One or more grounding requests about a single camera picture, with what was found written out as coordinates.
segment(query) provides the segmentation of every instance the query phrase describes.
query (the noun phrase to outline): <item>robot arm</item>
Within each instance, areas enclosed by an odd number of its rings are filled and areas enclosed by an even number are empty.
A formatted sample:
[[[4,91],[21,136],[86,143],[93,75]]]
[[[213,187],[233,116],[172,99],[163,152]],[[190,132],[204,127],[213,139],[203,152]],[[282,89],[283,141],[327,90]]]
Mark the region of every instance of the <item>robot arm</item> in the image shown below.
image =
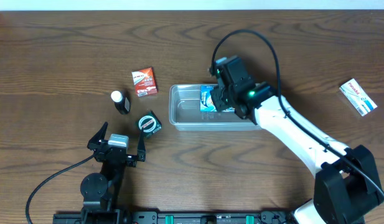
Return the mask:
[[[276,94],[265,82],[257,85],[237,56],[220,59],[211,71],[218,80],[218,86],[211,91],[217,111],[233,107],[241,119],[251,119],[274,134],[315,177],[314,199],[293,213],[298,223],[355,223],[384,201],[379,191],[356,173],[356,169],[362,170],[381,189],[374,157],[368,149],[350,149],[326,135],[294,110],[280,91]],[[343,178],[341,172],[349,176]]]

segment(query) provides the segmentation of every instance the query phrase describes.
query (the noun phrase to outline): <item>product label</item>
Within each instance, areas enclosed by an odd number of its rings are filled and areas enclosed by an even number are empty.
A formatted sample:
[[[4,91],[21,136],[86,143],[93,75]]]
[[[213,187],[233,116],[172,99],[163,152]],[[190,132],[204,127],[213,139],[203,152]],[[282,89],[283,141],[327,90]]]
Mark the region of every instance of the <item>product label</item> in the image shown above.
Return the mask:
[[[202,85],[200,90],[200,111],[217,111],[212,103],[210,91],[214,89],[214,86]],[[234,108],[228,108],[222,112],[235,112]]]
[[[152,112],[143,116],[136,125],[140,130],[143,128],[143,133],[146,138],[150,138],[154,133],[161,129],[160,121],[153,115]]]
[[[340,90],[362,116],[377,107],[354,78],[344,83]]]

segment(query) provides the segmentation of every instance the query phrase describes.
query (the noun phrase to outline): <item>black mount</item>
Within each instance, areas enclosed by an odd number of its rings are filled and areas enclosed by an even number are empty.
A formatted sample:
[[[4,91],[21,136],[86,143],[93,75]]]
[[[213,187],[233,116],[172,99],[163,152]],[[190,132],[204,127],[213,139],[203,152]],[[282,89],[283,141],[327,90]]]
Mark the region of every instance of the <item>black mount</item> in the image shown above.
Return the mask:
[[[108,123],[105,122],[101,129],[88,141],[87,148],[95,154],[97,162],[102,162],[100,173],[86,176],[80,186],[84,197],[81,214],[54,215],[54,223],[74,224],[129,224],[126,210],[115,209],[124,170],[136,167],[136,162],[144,162],[146,149],[143,141],[143,129],[139,136],[138,154],[127,154],[128,142],[121,142],[127,136],[120,136],[120,144],[110,143],[105,140]]]
[[[257,85],[253,77],[247,74],[241,58],[232,56],[225,60],[217,60],[215,71],[218,86],[211,91],[212,102],[217,111],[233,107],[235,114],[241,119],[250,118],[251,112],[259,108],[261,103],[276,95],[276,90],[266,82]]]
[[[346,159],[363,170],[381,188],[373,154],[364,146],[346,149]],[[322,165],[316,174],[314,205],[328,224],[348,224],[359,220],[384,198],[363,176],[354,172],[339,159],[333,164]],[[340,171],[349,174],[343,178]]]

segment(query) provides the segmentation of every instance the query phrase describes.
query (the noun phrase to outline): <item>wood grain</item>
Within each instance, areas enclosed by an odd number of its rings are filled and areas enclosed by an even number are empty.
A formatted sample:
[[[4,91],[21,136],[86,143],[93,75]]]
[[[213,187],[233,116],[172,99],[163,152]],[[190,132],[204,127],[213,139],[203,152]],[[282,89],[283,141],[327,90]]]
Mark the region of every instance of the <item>wood grain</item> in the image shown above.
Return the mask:
[[[235,29],[254,29],[276,48],[284,95],[302,115],[351,147],[376,157],[384,188],[384,11],[0,12],[0,223],[24,223],[32,190],[54,172],[90,155],[87,141],[137,131],[153,110],[163,129],[146,141],[147,161],[128,169],[120,202],[181,210],[293,209],[313,195],[304,164],[266,131],[180,132],[168,119],[169,89],[213,83],[213,48]],[[274,84],[267,47],[232,37],[218,57],[238,54],[258,81]],[[131,71],[154,67],[159,93],[138,98]],[[360,117],[339,92],[355,78],[378,108]],[[120,115],[113,90],[131,93]],[[134,152],[136,138],[131,138]],[[34,197],[34,223],[82,207],[90,161],[45,185]],[[384,223],[384,205],[366,215]]]

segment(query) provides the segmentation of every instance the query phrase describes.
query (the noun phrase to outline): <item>black bottle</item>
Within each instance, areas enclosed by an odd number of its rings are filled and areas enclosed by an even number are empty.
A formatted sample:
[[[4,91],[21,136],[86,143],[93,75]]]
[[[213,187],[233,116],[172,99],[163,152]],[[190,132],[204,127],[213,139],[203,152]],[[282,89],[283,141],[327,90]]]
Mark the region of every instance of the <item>black bottle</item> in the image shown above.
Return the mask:
[[[111,99],[115,102],[116,109],[121,114],[129,113],[129,100],[126,96],[123,96],[120,91],[114,91],[111,93]]]

